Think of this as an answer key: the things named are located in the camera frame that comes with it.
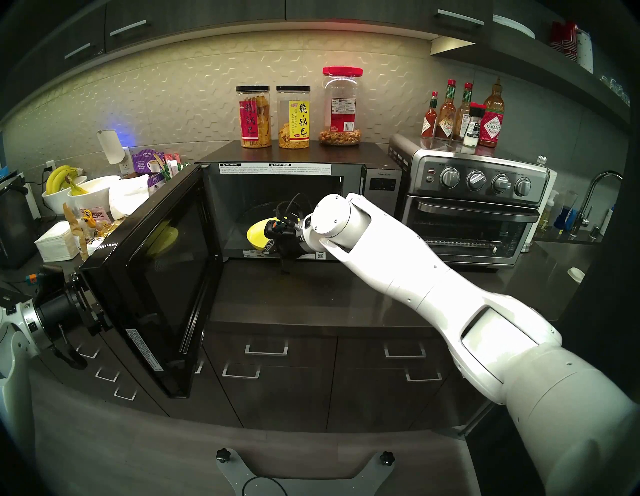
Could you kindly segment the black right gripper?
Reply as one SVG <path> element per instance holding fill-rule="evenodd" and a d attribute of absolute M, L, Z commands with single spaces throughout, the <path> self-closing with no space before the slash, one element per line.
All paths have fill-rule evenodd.
<path fill-rule="evenodd" d="M 294 233 L 270 233 L 267 239 L 267 255 L 278 256 L 280 273 L 290 273 L 292 263 L 307 253 Z"/>

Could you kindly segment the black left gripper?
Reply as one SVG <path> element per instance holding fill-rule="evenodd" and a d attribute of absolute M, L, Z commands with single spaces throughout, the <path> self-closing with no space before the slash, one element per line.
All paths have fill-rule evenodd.
<path fill-rule="evenodd" d="M 97 335 L 109 326 L 109 318 L 99 303 L 94 308 L 85 292 L 89 289 L 79 273 L 71 273 L 70 281 L 40 280 L 34 297 L 34 309 L 46 336 L 61 336 L 63 331 L 85 327 Z"/>

